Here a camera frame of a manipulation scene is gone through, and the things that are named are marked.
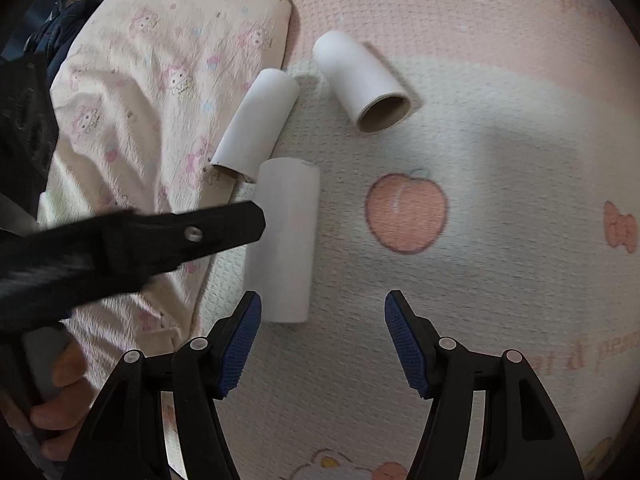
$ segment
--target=peach print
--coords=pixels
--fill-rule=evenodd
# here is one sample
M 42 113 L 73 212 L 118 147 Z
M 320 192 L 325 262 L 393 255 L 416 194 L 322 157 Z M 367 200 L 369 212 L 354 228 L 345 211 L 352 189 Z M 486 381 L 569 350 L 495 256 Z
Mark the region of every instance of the peach print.
M 385 462 L 372 472 L 372 480 L 405 480 L 406 469 L 397 462 Z
M 420 253 L 440 236 L 447 222 L 447 197 L 426 178 L 391 173 L 369 189 L 367 223 L 377 240 L 396 253 Z
M 633 215 L 621 215 L 618 208 L 608 200 L 604 204 L 604 235 L 611 247 L 626 247 L 633 253 L 638 246 L 638 223 Z

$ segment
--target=bow print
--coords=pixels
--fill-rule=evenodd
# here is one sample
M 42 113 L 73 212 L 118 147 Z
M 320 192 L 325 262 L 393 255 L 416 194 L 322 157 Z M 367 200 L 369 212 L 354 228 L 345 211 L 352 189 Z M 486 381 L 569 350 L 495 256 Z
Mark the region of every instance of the bow print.
M 638 224 L 633 215 L 621 215 L 608 200 L 604 205 L 604 235 L 611 247 L 622 245 L 626 252 L 633 253 L 638 246 Z

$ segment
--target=cartoon character print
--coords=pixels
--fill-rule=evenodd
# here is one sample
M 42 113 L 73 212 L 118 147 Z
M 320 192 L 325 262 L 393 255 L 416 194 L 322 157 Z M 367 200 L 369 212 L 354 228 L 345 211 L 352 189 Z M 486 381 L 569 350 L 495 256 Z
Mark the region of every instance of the cartoon character print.
M 149 34 L 156 28 L 159 21 L 160 16 L 158 16 L 156 12 L 147 9 L 146 7 L 142 7 L 142 9 L 138 10 L 131 19 L 129 34 L 132 38 L 135 38 L 139 34 L 143 36 Z
M 129 195 L 113 190 L 108 184 L 102 184 L 98 192 L 98 204 L 105 211 L 114 211 L 116 209 L 131 209 L 133 202 Z
M 622 215 L 613 202 L 604 204 L 604 235 L 611 247 L 622 245 L 632 254 L 638 246 L 638 223 L 633 215 Z
M 161 318 L 148 310 L 140 309 L 136 317 L 138 318 L 138 326 L 142 332 L 155 332 L 164 328 Z
M 238 32 L 238 45 L 264 51 L 271 47 L 273 38 L 269 29 L 258 23 L 245 22 Z
M 100 124 L 100 100 L 83 103 L 76 107 L 76 114 L 71 122 L 71 131 L 75 141 L 83 140 L 94 133 Z
M 209 70 L 217 69 L 219 64 L 220 64 L 219 54 L 213 54 L 213 56 L 207 57 L 207 67 Z
M 181 268 L 187 274 L 193 274 L 194 272 L 196 272 L 196 270 L 198 270 L 198 266 L 193 260 L 190 262 L 185 262 L 184 264 L 182 264 Z
M 171 211 L 171 203 L 169 202 L 169 188 L 162 185 L 158 191 L 158 211 L 161 213 Z
M 200 188 L 203 183 L 210 185 L 216 181 L 217 174 L 210 165 L 211 157 L 207 156 L 209 149 L 209 141 L 201 137 L 198 147 L 187 155 L 187 180 L 193 189 Z
M 77 92 L 80 88 L 80 79 L 84 75 L 85 70 L 79 68 L 78 70 L 74 70 L 69 75 L 69 88 L 72 89 L 73 92 Z
M 373 471 L 331 449 L 321 449 L 296 469 L 289 480 L 405 480 L 407 470 L 396 462 L 385 462 Z
M 108 164 L 114 162 L 120 155 L 120 150 L 115 142 L 108 142 L 104 150 L 104 160 Z
M 111 211 L 116 207 L 116 199 L 111 192 L 111 188 L 107 184 L 102 184 L 100 186 L 100 191 L 98 192 L 98 204 L 100 205 L 100 209 L 103 211 Z
M 193 87 L 193 78 L 183 63 L 173 62 L 162 71 L 162 88 L 180 95 Z

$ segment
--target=finger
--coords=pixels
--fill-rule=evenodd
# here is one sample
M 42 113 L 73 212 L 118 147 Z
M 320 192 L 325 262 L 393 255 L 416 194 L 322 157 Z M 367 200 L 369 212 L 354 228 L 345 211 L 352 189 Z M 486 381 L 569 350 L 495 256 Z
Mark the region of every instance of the finger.
M 79 424 L 76 424 L 70 430 L 66 430 L 62 435 L 57 436 L 56 438 L 45 440 L 40 447 L 42 454 L 54 462 L 66 462 L 76 442 L 78 433 L 82 428 L 83 422 L 84 420 Z
M 63 388 L 79 381 L 86 372 L 86 359 L 78 342 L 73 339 L 53 365 L 51 380 L 54 386 Z
M 31 421 L 43 430 L 68 430 L 88 413 L 94 391 L 86 379 L 64 388 L 59 396 L 31 409 Z

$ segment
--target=cardboard tube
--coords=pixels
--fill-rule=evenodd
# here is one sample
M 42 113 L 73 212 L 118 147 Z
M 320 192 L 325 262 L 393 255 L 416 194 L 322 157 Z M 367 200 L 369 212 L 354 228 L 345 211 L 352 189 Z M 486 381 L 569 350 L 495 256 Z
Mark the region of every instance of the cardboard tube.
M 267 226 L 246 248 L 244 290 L 262 300 L 262 320 L 308 318 L 318 222 L 320 171 L 297 158 L 272 158 L 260 167 L 252 200 Z
M 314 60 L 357 129 L 372 134 L 409 113 L 411 100 L 389 70 L 346 32 L 331 30 L 314 45 Z
M 237 180 L 255 182 L 298 95 L 300 86 L 290 75 L 275 68 L 262 70 L 231 119 L 212 165 Z

